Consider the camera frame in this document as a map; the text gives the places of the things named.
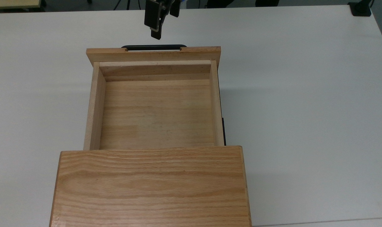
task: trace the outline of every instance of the light wood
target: light wood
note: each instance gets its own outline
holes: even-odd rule
[[[0,0],[0,9],[38,8],[40,0]]]
[[[63,151],[51,227],[251,227],[237,146]]]
[[[106,81],[116,81],[114,78],[116,76],[119,76],[122,80],[129,80],[129,78],[134,80],[137,78],[136,76],[142,76],[143,79],[150,77],[152,80],[156,80],[155,75],[209,73],[211,69],[211,61],[101,62],[100,69],[103,72]],[[179,79],[188,79],[188,77],[180,76]],[[159,80],[167,80],[167,78],[162,77]]]
[[[216,61],[165,60],[170,53],[185,58],[199,49],[146,52],[159,61],[94,62],[98,76],[93,76],[84,149],[223,146]]]
[[[216,60],[220,61],[220,46],[182,47],[178,51],[128,51],[126,48],[87,49],[90,62],[106,61],[184,61]]]
[[[99,62],[94,63],[86,133],[84,135],[84,150],[97,150],[100,148],[106,81],[103,73],[100,71],[99,64]]]
[[[100,62],[100,67],[109,66],[209,66],[211,60],[187,60],[187,61],[105,61]]]
[[[217,75],[216,61],[211,63],[211,71],[209,75],[210,80],[210,92],[212,100],[212,122],[214,124],[215,146],[224,146],[223,124],[221,120],[221,105],[220,105],[220,90],[219,90],[219,78]]]
[[[208,79],[107,82],[100,149],[215,145]]]

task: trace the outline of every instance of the drawer handle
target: drawer handle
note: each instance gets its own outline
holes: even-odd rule
[[[182,44],[169,45],[126,45],[121,48],[129,50],[181,50],[181,47],[187,47]]]

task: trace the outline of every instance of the white table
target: white table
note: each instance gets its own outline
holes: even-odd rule
[[[0,227],[47,226],[59,152],[81,150],[86,48],[221,46],[228,145],[253,225],[382,218],[382,36],[348,6],[0,14]]]
[[[282,224],[272,225],[271,227],[382,227],[382,219],[331,221],[306,224]]]

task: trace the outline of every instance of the black cable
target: black cable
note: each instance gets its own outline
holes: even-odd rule
[[[121,0],[118,0],[118,3],[117,3],[117,5],[116,5],[116,7],[114,7],[113,10],[116,10],[116,9],[117,9],[117,7],[118,7],[118,5],[119,5],[120,2],[121,2]]]

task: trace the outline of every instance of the floor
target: floor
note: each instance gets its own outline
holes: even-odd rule
[[[92,4],[86,0],[46,0],[47,6],[44,7],[46,12],[61,11],[98,11],[113,10],[119,0],[93,0]],[[139,10],[145,8],[146,0],[130,1],[130,10]],[[349,0],[280,0],[279,6],[314,6],[314,5],[345,5]],[[116,10],[126,10],[128,0],[120,1]],[[187,0],[186,7],[188,9],[204,8],[207,0]],[[254,7],[255,0],[235,0],[228,7]],[[375,0],[371,8],[374,17],[382,33],[382,0]]]

